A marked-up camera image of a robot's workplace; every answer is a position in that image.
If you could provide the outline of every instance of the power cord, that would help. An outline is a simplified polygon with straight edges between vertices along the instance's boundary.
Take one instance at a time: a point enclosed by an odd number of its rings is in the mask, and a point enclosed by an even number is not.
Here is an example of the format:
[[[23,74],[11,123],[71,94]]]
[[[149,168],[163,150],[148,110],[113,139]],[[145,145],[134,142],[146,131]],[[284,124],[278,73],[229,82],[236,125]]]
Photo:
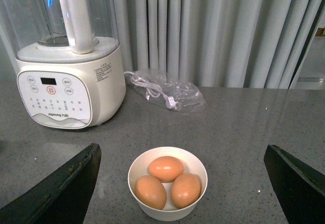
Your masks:
[[[163,89],[155,83],[149,82],[148,80],[139,77],[137,74],[133,72],[124,72],[124,74],[131,74],[132,76],[130,77],[130,81],[132,84],[146,88],[148,93],[153,97],[153,98],[158,98],[160,95],[162,95],[166,101],[166,106],[168,109],[172,110],[175,109],[176,107],[176,102],[174,100],[174,97],[172,96],[167,96],[164,92]]]

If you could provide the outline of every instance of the gray speckled countertop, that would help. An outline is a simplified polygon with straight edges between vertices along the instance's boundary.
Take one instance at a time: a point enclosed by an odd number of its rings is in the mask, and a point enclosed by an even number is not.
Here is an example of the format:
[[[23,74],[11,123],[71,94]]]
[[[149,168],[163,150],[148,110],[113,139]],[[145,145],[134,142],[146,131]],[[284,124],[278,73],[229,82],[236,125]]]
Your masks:
[[[325,91],[201,92],[208,108],[184,114],[152,105],[128,89],[121,108],[106,123],[63,131],[34,122],[17,86],[0,84],[0,207],[94,142],[102,149],[102,162],[84,223],[158,223],[133,198],[127,172],[144,151],[175,146],[195,154],[209,179],[193,212],[175,223],[287,223],[264,153],[268,144],[277,144],[325,173]]]

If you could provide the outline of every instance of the control panel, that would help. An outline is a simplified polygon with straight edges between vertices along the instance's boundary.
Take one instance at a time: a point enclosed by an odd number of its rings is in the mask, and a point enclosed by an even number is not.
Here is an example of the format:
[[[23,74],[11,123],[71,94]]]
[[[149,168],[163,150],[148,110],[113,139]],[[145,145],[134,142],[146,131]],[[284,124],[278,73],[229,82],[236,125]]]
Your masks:
[[[45,126],[82,128],[92,118],[86,85],[76,76],[43,71],[18,75],[18,88],[31,117]]]

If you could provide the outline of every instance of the white bowl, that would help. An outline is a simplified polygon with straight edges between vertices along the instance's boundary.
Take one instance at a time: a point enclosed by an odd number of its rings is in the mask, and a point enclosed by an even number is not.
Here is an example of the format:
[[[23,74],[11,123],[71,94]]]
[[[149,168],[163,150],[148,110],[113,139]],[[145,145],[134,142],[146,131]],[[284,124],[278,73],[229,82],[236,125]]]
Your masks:
[[[144,175],[149,175],[148,167],[149,164],[156,158],[160,156],[173,156],[181,160],[184,164],[184,172],[189,172],[196,174],[201,182],[201,195],[193,204],[183,208],[177,209],[171,199],[171,188],[173,183],[163,183],[167,193],[167,202],[162,210],[154,209],[144,203],[142,203],[134,194],[134,187],[137,180]],[[137,200],[141,209],[152,218],[163,221],[173,221],[179,220],[188,214],[194,209],[198,201],[202,198],[204,192],[207,189],[208,185],[208,175],[205,167],[202,162],[192,153],[176,148],[176,147],[159,147],[150,149],[142,153],[135,161],[132,163],[127,176],[128,187],[134,198]]]

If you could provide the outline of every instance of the plastic bag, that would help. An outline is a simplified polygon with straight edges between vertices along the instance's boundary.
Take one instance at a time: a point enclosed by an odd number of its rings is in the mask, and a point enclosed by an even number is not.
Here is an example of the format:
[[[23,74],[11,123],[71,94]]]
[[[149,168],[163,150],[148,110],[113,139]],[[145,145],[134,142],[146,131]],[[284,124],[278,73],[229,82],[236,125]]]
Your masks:
[[[166,109],[180,112],[198,112],[207,105],[201,92],[194,84],[170,79],[167,73],[160,70],[125,72],[125,79],[127,84],[133,84],[135,91],[140,93],[148,102]]]

